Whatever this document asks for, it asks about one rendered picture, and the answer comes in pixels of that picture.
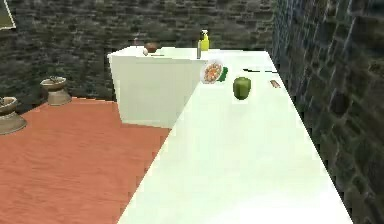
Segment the round patterned plate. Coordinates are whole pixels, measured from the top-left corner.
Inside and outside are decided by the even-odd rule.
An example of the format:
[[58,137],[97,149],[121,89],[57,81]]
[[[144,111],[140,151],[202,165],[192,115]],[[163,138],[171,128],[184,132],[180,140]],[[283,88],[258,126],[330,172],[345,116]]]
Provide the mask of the round patterned plate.
[[218,60],[209,60],[200,71],[200,81],[203,84],[213,84],[221,76],[223,64]]

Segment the green bell pepper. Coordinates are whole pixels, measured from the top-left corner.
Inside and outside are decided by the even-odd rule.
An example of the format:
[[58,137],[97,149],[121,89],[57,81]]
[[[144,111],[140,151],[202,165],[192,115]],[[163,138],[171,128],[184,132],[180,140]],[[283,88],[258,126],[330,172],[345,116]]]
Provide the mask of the green bell pepper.
[[249,96],[251,80],[246,77],[237,77],[233,82],[233,94],[238,100],[244,100]]

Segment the tan pedestal plant pot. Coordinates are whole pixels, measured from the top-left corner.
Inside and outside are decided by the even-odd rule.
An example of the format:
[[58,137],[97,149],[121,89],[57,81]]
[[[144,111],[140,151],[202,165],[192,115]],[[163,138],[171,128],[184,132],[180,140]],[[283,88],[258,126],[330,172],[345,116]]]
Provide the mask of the tan pedestal plant pot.
[[27,121],[17,112],[16,97],[0,97],[0,135],[19,131],[27,126]]
[[40,82],[40,85],[48,92],[47,103],[50,106],[61,106],[72,100],[65,89],[66,83],[67,79],[60,76],[50,76]]

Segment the white framed picture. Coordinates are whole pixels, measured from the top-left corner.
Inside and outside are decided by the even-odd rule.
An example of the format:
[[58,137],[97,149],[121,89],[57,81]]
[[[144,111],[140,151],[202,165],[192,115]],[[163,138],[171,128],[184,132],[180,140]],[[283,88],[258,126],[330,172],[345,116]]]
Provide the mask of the white framed picture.
[[15,28],[15,22],[9,10],[7,0],[0,0],[0,30]]

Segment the green item behind plate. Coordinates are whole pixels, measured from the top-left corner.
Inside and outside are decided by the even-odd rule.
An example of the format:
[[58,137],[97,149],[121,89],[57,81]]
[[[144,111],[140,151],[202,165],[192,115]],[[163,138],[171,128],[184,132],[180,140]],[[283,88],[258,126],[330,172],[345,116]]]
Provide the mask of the green item behind plate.
[[228,73],[228,68],[224,66],[224,67],[222,68],[221,75],[220,75],[220,77],[217,79],[217,81],[219,81],[219,82],[223,82],[223,81],[225,81],[225,79],[226,79],[226,77],[227,77],[227,73]]

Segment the white kitchen counter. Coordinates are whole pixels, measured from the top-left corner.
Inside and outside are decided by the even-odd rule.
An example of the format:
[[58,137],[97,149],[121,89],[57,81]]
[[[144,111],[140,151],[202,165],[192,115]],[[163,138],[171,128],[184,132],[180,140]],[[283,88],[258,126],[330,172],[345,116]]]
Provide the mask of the white kitchen counter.
[[[170,133],[118,224],[353,224],[265,51],[127,47],[108,56],[122,122]],[[209,60],[225,81],[203,84]],[[233,94],[237,77],[249,96]]]

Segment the black knife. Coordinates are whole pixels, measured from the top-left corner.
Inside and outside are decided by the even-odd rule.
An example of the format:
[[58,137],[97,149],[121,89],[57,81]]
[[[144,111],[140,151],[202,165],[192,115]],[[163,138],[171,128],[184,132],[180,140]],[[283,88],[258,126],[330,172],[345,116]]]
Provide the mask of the black knife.
[[272,70],[272,69],[261,69],[261,68],[243,68],[242,69],[245,72],[266,72],[266,73],[278,73],[277,70]]

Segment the yellow spray bottle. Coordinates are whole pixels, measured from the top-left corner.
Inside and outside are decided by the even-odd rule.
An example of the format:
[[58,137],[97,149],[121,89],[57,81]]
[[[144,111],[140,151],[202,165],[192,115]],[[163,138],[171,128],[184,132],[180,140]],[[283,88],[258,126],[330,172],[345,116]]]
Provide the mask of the yellow spray bottle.
[[209,50],[209,37],[207,30],[202,30],[202,39],[200,40],[200,46],[202,51]]

